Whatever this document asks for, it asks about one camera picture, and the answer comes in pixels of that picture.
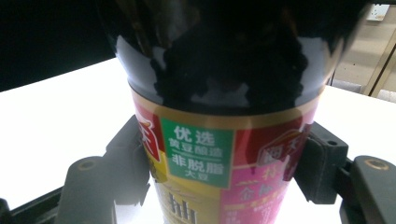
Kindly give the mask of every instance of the yellow label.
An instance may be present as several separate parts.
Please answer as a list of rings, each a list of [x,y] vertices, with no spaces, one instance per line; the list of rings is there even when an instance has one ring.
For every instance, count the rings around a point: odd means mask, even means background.
[[[169,223],[274,222],[318,99],[258,116],[193,114],[135,92],[134,101]]]

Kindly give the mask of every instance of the white table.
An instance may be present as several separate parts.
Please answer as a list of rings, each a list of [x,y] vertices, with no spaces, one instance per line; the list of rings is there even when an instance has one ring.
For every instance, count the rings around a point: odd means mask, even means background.
[[[0,92],[0,198],[13,209],[59,188],[68,167],[102,156],[133,113],[116,59]],[[316,121],[349,144],[350,159],[371,155],[396,164],[396,104],[327,87]],[[157,208],[152,191],[147,206]],[[341,223],[340,202],[307,203],[292,181],[277,223]],[[150,223],[161,222],[151,218]]]

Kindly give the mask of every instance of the black holder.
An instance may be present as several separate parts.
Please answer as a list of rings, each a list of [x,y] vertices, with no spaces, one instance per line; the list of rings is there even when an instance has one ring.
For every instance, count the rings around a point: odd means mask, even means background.
[[[396,167],[374,157],[347,158],[347,144],[314,123],[294,176],[305,198],[333,204],[343,198],[345,224],[396,223]],[[103,157],[73,163],[62,188],[9,211],[0,200],[1,224],[117,223],[115,204],[144,209],[149,160],[135,116],[106,147]]]

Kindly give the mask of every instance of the green label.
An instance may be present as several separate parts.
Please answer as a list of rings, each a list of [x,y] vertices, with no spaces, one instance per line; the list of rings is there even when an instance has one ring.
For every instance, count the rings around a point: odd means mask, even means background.
[[[228,188],[233,131],[205,129],[161,119],[172,175]]]

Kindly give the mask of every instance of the pink label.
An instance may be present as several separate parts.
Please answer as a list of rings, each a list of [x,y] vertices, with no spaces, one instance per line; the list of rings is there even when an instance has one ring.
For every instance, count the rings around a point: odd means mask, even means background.
[[[221,223],[273,223],[289,183],[283,181],[287,164],[274,161],[234,170],[231,188],[221,193]]]

